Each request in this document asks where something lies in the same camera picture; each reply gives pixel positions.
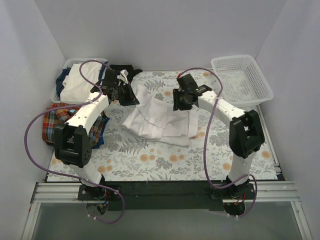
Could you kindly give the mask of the white long sleeve shirt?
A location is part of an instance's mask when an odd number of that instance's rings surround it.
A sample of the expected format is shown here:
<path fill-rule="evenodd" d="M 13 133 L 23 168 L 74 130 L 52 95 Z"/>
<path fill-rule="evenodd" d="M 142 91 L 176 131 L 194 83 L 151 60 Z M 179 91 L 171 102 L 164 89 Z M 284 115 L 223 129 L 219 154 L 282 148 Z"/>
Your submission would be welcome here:
<path fill-rule="evenodd" d="M 173 111 L 173 104 L 154 98 L 142 85 L 136 87 L 135 95 L 139 104 L 124 120 L 124 127 L 143 139 L 181 147 L 190 145 L 198 131 L 195 110 Z"/>

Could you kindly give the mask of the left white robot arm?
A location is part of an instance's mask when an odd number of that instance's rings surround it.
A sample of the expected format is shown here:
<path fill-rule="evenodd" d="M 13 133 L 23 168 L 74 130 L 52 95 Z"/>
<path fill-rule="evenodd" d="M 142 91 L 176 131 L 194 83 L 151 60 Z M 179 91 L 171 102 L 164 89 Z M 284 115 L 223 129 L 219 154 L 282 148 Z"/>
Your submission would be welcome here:
<path fill-rule="evenodd" d="M 95 121 L 112 101 L 117 100 L 122 106 L 138 105 L 140 102 L 133 93 L 126 69 L 107 69 L 99 89 L 94 87 L 88 96 L 89 104 L 81 106 L 65 123 L 54 128 L 54 156 L 69 165 L 80 177 L 83 185 L 89 188 L 89 194 L 95 200 L 106 196 L 103 175 L 97 171 L 91 161 L 92 144 L 89 132 Z"/>

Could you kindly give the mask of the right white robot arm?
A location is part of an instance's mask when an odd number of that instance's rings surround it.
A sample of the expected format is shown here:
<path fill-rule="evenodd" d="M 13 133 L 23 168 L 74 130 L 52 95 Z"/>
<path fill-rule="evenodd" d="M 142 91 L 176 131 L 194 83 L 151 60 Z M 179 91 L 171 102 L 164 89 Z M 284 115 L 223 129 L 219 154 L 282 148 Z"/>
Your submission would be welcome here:
<path fill-rule="evenodd" d="M 250 169 L 256 153 L 265 142 L 259 114 L 233 106 L 207 85 L 197 85 L 190 74 L 177 77 L 179 87 L 173 90 L 173 110 L 191 110 L 196 106 L 216 117 L 229 128 L 229 147 L 233 153 L 231 169 L 223 185 L 210 183 L 212 192 L 237 199 L 250 181 Z"/>

